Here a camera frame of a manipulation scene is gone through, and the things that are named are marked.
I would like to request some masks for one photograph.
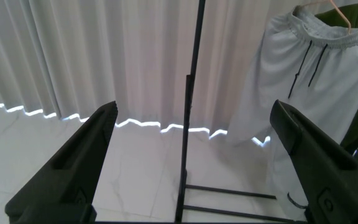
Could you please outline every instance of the curtain fold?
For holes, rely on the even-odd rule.
[[[228,127],[267,21],[308,2],[206,1],[191,127]],[[197,8],[194,0],[0,0],[0,103],[86,118],[116,100],[119,123],[182,124]]]

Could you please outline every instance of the curtain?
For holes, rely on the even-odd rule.
[[[227,129],[266,23],[308,2],[206,1],[192,127]],[[197,8],[195,0],[0,0],[0,104],[87,118],[116,100],[119,123],[182,124]]]

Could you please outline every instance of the drawstring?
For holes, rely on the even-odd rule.
[[[327,46],[328,46],[328,44],[326,44],[326,45],[324,46],[323,51],[321,52],[320,57],[318,58],[318,62],[317,62],[316,69],[314,70],[313,75],[311,76],[311,79],[310,79],[310,82],[309,82],[308,87],[310,86],[311,81],[313,81],[314,75],[315,75],[316,72],[317,72],[318,65],[320,64],[321,57],[323,56],[324,51],[326,51]]]
[[[302,60],[302,63],[301,63],[301,67],[299,67],[298,73],[295,74],[295,79],[293,80],[293,83],[292,83],[292,86],[291,86],[291,90],[290,90],[290,94],[288,95],[288,99],[291,97],[291,93],[292,93],[293,86],[295,85],[296,79],[298,78],[298,75],[299,75],[299,73],[301,72],[303,62],[305,62],[305,58],[306,58],[306,56],[308,55],[308,52],[309,52],[310,47],[311,47],[311,41],[310,41],[308,50],[306,51],[305,56],[303,57],[303,60]]]

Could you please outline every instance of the clothing rack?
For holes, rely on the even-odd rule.
[[[237,216],[237,217],[268,220],[268,221],[273,221],[273,222],[293,223],[294,222],[293,220],[289,220],[286,218],[277,218],[277,217],[269,217],[269,216],[265,216],[265,215],[255,215],[255,214],[249,214],[249,213],[232,212],[232,211],[197,207],[197,206],[191,206],[191,205],[184,204],[186,189],[205,190],[205,191],[224,193],[224,194],[234,194],[234,195],[240,195],[240,196],[246,196],[246,197],[259,197],[259,198],[267,198],[267,199],[271,199],[271,200],[276,200],[276,197],[273,195],[257,194],[257,193],[250,193],[250,192],[240,192],[240,191],[235,191],[235,190],[217,189],[217,188],[213,188],[213,187],[203,187],[203,186],[186,184],[186,178],[187,178],[186,159],[187,159],[187,143],[188,143],[188,134],[189,134],[189,125],[190,125],[190,110],[191,110],[191,101],[193,98],[194,84],[195,84],[195,79],[196,79],[196,68],[197,68],[197,61],[198,61],[198,51],[200,49],[201,28],[203,26],[204,8],[205,8],[205,0],[200,0],[200,3],[198,4],[195,41],[194,41],[194,46],[193,46],[193,57],[191,59],[191,70],[190,70],[190,75],[186,76],[185,115],[184,115],[184,120],[183,120],[183,139],[182,139],[182,149],[181,149],[180,183],[179,183],[177,209],[176,209],[176,214],[175,214],[175,222],[182,221],[183,210],[192,210],[192,211],[198,211],[198,212],[209,212],[209,213],[217,213],[217,214],[221,214],[221,215],[232,215],[232,216]]]

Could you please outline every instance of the white tile floor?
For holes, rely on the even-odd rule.
[[[45,119],[0,108],[0,223],[8,223],[5,204],[81,126],[78,119]],[[190,133],[188,184],[268,194],[261,148],[224,144]],[[181,130],[160,134],[157,127],[129,123],[115,128],[93,205],[97,220],[172,222],[181,155]],[[285,218],[275,201],[187,190],[185,203]],[[183,214],[184,222],[261,222],[201,212]]]

